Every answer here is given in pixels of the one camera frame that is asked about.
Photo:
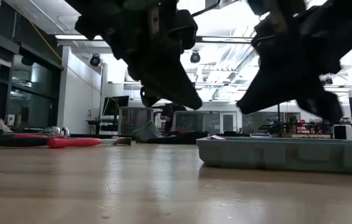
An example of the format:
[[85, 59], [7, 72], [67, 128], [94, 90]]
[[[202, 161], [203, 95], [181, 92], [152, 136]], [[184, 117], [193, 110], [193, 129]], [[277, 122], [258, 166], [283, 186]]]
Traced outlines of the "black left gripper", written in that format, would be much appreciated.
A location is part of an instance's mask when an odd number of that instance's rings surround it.
[[151, 108], [165, 99], [197, 110], [202, 106], [180, 54], [195, 45], [198, 25], [177, 1], [117, 1], [110, 47], [127, 64], [129, 75], [140, 81], [142, 104]]

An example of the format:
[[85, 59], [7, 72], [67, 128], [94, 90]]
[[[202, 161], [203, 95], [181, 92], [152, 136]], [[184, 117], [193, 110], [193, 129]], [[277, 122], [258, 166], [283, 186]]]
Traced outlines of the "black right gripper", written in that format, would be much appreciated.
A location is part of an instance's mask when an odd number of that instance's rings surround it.
[[307, 7], [304, 1], [253, 1], [252, 11], [266, 18], [255, 27], [252, 45], [260, 66], [236, 103], [251, 114], [295, 100], [315, 116], [339, 122], [338, 96], [325, 91], [321, 75], [338, 73], [340, 59], [352, 49], [352, 1], [328, 0]]

